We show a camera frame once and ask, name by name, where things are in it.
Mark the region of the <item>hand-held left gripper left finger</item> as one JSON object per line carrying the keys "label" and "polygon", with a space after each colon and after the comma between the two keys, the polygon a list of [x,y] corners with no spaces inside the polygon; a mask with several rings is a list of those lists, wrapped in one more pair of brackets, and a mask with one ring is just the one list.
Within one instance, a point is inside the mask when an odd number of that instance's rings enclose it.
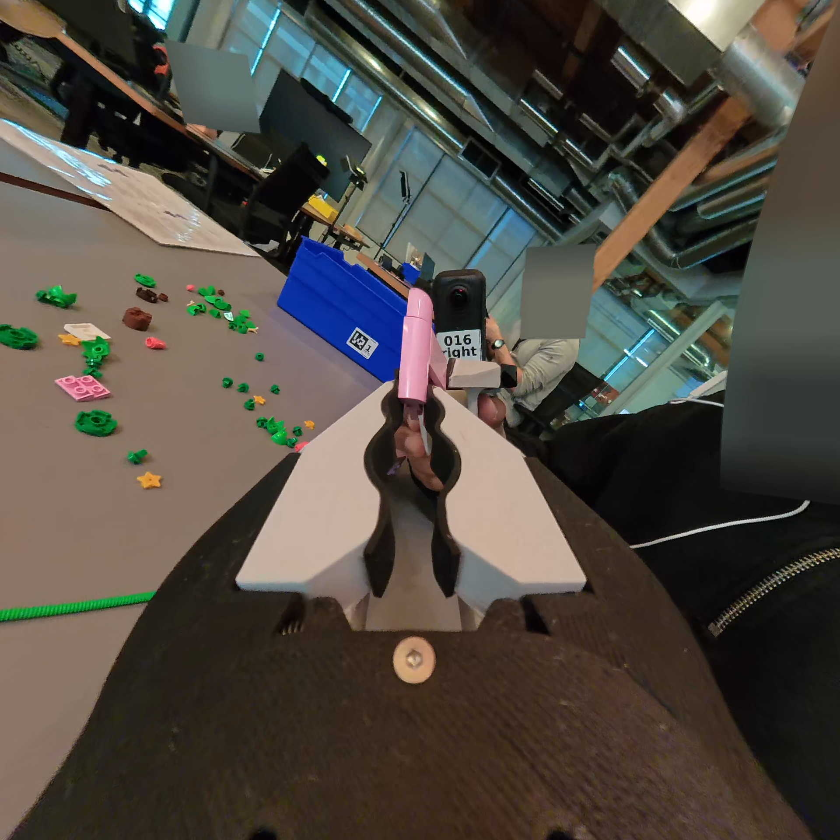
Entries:
{"label": "hand-held left gripper left finger", "polygon": [[236,577],[239,589],[381,597],[395,534],[385,483],[401,404],[387,382],[308,443]]}

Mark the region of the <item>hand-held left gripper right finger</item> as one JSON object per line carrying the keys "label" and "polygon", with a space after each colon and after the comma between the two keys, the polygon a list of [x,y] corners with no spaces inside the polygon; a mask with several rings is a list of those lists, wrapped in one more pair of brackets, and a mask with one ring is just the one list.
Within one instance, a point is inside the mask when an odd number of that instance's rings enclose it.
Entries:
{"label": "hand-held left gripper right finger", "polygon": [[586,577],[522,453],[441,388],[434,424],[435,573],[463,601],[580,592]]}

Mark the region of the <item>pink brick block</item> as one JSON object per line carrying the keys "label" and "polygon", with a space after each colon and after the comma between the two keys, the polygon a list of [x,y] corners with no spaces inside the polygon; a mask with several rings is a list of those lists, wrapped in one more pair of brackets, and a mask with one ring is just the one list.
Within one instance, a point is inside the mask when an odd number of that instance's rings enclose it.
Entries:
{"label": "pink brick block", "polygon": [[405,404],[424,404],[433,338],[434,310],[423,289],[409,291],[402,327],[402,349],[397,394]]}

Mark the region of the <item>person's right hand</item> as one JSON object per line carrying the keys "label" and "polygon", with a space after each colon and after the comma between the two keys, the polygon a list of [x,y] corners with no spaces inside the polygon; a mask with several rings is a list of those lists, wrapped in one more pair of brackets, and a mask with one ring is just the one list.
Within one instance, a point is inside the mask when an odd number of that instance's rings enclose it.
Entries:
{"label": "person's right hand", "polygon": [[[479,394],[478,417],[502,438],[507,438],[507,408],[498,397]],[[432,492],[438,493],[444,484],[435,475],[431,466],[431,455],[426,452],[421,435],[419,419],[408,408],[403,409],[402,425],[395,432],[395,453],[404,458],[412,472],[415,482]]]}

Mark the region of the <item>wooden top office desk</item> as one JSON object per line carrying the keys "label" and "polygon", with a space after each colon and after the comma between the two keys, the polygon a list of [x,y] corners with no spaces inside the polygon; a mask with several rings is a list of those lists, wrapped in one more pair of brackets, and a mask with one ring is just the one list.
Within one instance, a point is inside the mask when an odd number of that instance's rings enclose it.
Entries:
{"label": "wooden top office desk", "polygon": [[96,50],[90,50],[78,43],[67,33],[65,22],[42,3],[2,2],[2,25],[14,28],[29,37],[55,40],[96,75],[98,84],[117,91],[121,98],[131,100],[134,106],[149,113],[170,131],[177,132],[192,143],[204,147],[211,157],[209,180],[214,179],[222,161],[252,181],[259,182],[265,177],[260,168],[248,163],[220,143],[216,134],[211,134],[204,126],[185,122],[182,115],[165,104],[162,98],[153,97],[147,90],[124,78],[108,62],[103,61]]}
{"label": "wooden top office desk", "polygon": [[313,225],[320,225],[325,241],[331,238],[337,247],[346,247],[356,251],[362,251],[371,246],[360,231],[347,224],[340,224],[334,221],[330,214],[323,213],[318,207],[312,205],[310,202],[304,203],[300,208],[300,214],[303,217],[301,235],[303,237],[312,238]]}
{"label": "wooden top office desk", "polygon": [[362,252],[356,253],[356,263],[375,276],[378,280],[391,288],[397,295],[407,300],[411,286],[404,279],[394,274],[391,270],[382,267],[371,257]]}

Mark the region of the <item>black light stand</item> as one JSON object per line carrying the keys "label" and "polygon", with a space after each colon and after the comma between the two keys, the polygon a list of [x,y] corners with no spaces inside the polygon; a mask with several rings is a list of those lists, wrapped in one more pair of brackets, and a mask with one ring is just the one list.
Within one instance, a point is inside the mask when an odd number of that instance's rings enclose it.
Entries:
{"label": "black light stand", "polygon": [[[349,186],[345,191],[343,196],[343,202],[341,205],[341,209],[339,210],[339,215],[337,216],[337,221],[340,221],[341,216],[344,213],[350,199],[353,197],[355,192],[362,192],[368,182],[368,178],[364,170],[356,164],[351,157],[346,154],[342,158],[342,167],[344,168],[346,174],[349,177]],[[340,246],[346,246],[355,251],[362,251],[362,249],[367,248],[368,244],[364,239],[363,235],[359,233],[351,225],[342,222],[339,226],[339,234],[337,235],[337,242]]]}
{"label": "black light stand", "polygon": [[400,193],[402,198],[402,206],[397,212],[393,223],[387,233],[384,236],[382,242],[380,243],[377,251],[374,254],[373,260],[377,261],[382,254],[386,251],[387,246],[389,245],[391,239],[393,238],[396,230],[402,223],[404,216],[407,214],[411,203],[412,203],[412,190],[411,190],[411,183],[408,173],[405,170],[399,170],[400,176]]}

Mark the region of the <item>blue plastic bin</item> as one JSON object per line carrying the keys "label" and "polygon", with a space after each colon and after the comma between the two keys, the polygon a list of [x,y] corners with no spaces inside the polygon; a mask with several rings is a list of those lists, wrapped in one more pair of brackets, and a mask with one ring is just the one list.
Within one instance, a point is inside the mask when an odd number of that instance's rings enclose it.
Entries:
{"label": "blue plastic bin", "polygon": [[302,238],[277,305],[381,382],[393,378],[406,300],[342,251]]}

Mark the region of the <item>black office chair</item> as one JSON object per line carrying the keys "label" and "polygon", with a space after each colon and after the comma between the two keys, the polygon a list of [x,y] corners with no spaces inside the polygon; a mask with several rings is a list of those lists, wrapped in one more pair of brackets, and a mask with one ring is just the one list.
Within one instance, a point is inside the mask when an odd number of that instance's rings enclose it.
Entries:
{"label": "black office chair", "polygon": [[258,184],[242,207],[238,236],[252,245],[286,242],[291,223],[329,177],[329,168],[301,142]]}

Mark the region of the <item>large black monitor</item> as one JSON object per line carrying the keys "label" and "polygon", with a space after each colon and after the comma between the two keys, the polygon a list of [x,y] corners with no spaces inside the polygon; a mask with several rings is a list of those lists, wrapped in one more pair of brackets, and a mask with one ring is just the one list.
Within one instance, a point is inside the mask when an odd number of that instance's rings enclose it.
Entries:
{"label": "large black monitor", "polygon": [[259,128],[276,154],[293,151],[305,143],[310,152],[326,161],[329,177],[322,184],[328,196],[339,202],[350,185],[350,173],[342,162],[349,158],[361,165],[371,142],[343,117],[317,89],[281,70],[259,115]]}

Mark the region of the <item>pile of green leaf pieces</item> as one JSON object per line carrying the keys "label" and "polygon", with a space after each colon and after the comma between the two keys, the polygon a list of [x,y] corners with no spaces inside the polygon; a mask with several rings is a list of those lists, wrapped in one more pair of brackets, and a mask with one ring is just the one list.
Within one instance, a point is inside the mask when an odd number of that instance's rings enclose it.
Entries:
{"label": "pile of green leaf pieces", "polygon": [[239,334],[248,334],[247,328],[258,327],[251,317],[250,310],[235,309],[220,289],[213,286],[196,287],[194,295],[195,298],[189,300],[185,306],[189,316],[207,315],[223,322],[229,331]]}

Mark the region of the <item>green flexible rod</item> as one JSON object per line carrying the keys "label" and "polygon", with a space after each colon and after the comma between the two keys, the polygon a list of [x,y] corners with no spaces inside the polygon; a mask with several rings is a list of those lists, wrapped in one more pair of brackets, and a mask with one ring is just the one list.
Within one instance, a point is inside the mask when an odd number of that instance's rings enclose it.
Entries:
{"label": "green flexible rod", "polygon": [[125,606],[138,606],[148,603],[155,591],[116,595],[86,601],[63,602],[47,605],[9,607],[1,609],[1,623],[34,621],[41,618],[94,613]]}

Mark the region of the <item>person's black jacket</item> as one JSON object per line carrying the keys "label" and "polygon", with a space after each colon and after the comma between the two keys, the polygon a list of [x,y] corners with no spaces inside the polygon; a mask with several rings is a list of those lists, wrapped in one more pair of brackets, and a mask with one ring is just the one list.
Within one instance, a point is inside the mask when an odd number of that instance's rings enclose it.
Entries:
{"label": "person's black jacket", "polygon": [[815,838],[838,838],[838,507],[726,491],[724,521],[626,542],[698,633],[784,798]]}

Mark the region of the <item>paper instruction sheet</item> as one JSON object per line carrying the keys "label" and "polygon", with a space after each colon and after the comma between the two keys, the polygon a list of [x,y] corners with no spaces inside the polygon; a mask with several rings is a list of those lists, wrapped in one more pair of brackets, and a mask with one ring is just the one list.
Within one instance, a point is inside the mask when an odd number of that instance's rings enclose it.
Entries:
{"label": "paper instruction sheet", "polygon": [[1,121],[1,137],[6,145],[51,170],[158,245],[257,256],[253,248],[152,175],[50,140],[14,122]]}

